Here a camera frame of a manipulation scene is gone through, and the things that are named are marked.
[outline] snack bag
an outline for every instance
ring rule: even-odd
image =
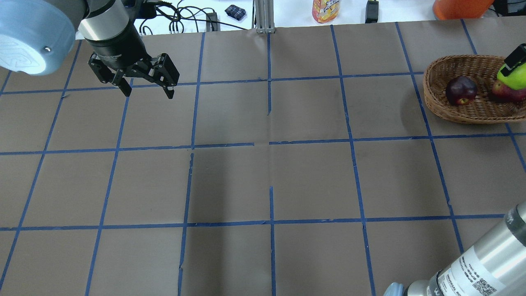
[[[318,23],[333,20],[340,11],[340,0],[314,0],[312,4],[312,17]]]

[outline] brown basket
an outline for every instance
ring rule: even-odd
[[[526,120],[526,103],[496,103],[488,99],[504,57],[490,55],[452,55],[439,58],[424,73],[424,101],[437,116],[463,124],[492,124]],[[475,102],[453,106],[446,98],[448,82],[458,76],[475,81]]]

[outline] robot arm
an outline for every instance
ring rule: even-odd
[[[88,63],[102,83],[129,96],[132,88],[124,77],[144,78],[172,98],[179,72],[167,54],[148,55],[134,26],[145,1],[124,2],[127,7],[122,0],[3,0],[0,66],[30,75],[52,73],[72,49],[78,28],[95,51]]]

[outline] metal frame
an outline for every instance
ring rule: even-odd
[[[254,0],[256,32],[274,33],[274,0]]]

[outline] light blue cap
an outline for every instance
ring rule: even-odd
[[[44,0],[0,1],[0,66],[14,72],[55,72],[73,48],[75,28]]]
[[[392,283],[383,294],[383,296],[402,296],[403,285],[399,283]]]

